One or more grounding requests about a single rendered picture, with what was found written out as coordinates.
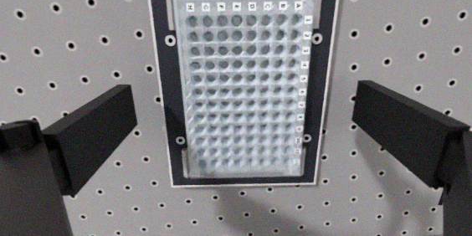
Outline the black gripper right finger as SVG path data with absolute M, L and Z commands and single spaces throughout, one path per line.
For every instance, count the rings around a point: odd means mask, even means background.
M 472 236 L 472 129 L 372 80 L 351 120 L 429 188 L 443 187 L 443 236 Z

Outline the white well plate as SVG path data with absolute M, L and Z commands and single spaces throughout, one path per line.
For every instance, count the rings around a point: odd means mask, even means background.
M 299 176 L 313 0 L 173 0 L 191 178 Z

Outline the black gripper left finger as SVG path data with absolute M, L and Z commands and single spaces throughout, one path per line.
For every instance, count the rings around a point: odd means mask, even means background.
M 131 85 L 116 85 L 41 130 L 0 126 L 0 236 L 74 236 L 63 196 L 76 196 L 137 126 Z

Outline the black plate nest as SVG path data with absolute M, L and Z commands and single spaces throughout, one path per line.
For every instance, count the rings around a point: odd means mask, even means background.
M 149 0 L 172 187 L 316 184 L 338 0 L 315 4 L 300 175 L 191 178 L 173 0 Z

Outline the grey flat base plate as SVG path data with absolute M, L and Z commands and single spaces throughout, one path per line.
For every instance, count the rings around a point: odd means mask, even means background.
M 358 80 L 472 128 L 472 0 L 338 0 L 316 184 L 172 187 L 149 0 L 0 0 L 0 125 L 132 88 L 138 125 L 63 196 L 74 236 L 443 236 L 443 188 L 351 120 Z

